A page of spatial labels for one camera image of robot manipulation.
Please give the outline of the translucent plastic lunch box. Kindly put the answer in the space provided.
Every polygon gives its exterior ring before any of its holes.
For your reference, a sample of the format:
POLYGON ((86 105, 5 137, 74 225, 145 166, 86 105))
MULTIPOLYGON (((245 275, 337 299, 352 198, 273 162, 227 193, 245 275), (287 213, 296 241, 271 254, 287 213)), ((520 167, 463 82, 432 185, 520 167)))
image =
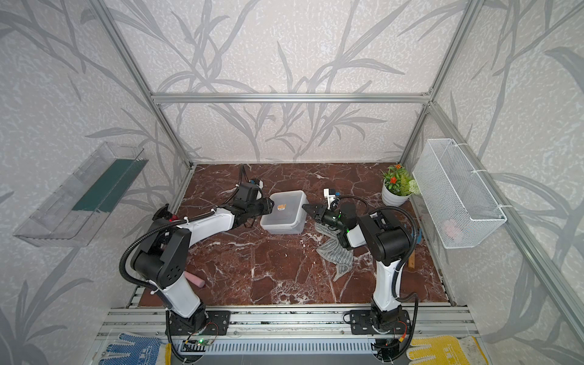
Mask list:
POLYGON ((262 229, 270 234, 302 234, 307 219, 303 205, 308 203, 302 190, 274 193, 270 199, 275 203, 272 213, 260 221, 262 229))

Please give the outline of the grey striped cloth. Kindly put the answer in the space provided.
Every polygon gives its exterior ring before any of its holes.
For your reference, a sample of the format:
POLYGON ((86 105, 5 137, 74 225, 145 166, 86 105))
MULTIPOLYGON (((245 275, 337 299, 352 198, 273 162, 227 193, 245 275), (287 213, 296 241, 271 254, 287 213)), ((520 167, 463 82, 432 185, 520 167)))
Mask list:
POLYGON ((333 281, 337 281, 352 270, 354 254, 340 244, 339 231, 332 230, 320 223, 315 223, 315 229, 318 233, 327 237, 325 243, 321 244, 316 251, 325 261, 335 265, 336 274, 333 281))

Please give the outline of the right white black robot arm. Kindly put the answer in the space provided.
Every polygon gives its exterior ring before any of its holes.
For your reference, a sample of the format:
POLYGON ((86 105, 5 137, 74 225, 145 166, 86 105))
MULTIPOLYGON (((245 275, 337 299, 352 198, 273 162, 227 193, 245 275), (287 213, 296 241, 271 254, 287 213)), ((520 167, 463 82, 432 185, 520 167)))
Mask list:
POLYGON ((377 328, 395 322, 403 313, 399 283, 403 266, 415 250, 418 231, 412 215, 400 207, 383 206, 357 214, 353 203, 333 211, 324 204, 304 204, 302 209, 318 224, 331 228, 346 250, 366 246, 377 262, 377 282, 371 318, 377 328))

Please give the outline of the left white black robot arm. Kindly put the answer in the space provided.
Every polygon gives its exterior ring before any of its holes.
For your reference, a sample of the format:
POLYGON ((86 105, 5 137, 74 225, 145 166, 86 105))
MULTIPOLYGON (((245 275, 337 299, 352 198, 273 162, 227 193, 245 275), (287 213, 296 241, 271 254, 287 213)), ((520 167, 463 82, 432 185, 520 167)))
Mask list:
POLYGON ((138 283, 158 295, 175 316, 194 319, 204 309, 185 274, 189 248, 215 234, 231 231, 253 217, 271 214, 274 205, 264 197, 222 205, 192 220, 159 218, 129 249, 134 254, 130 267, 141 275, 138 283))

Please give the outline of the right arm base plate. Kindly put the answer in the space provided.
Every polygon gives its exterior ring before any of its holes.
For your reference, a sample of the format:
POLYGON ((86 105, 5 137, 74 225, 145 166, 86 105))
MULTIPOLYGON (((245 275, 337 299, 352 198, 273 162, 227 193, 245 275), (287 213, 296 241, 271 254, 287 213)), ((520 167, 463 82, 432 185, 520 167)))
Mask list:
POLYGON ((402 307, 391 311, 351 310, 349 325, 353 335, 393 335, 401 337, 411 333, 409 313, 402 307))

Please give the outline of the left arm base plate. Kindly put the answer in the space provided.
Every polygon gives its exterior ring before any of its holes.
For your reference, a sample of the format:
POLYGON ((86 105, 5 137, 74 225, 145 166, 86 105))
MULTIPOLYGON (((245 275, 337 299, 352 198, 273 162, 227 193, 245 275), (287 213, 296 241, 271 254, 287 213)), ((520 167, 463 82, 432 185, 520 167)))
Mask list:
POLYGON ((166 335, 223 336, 228 332, 231 312, 228 310, 197 311, 190 318, 183 318, 168 310, 166 335))

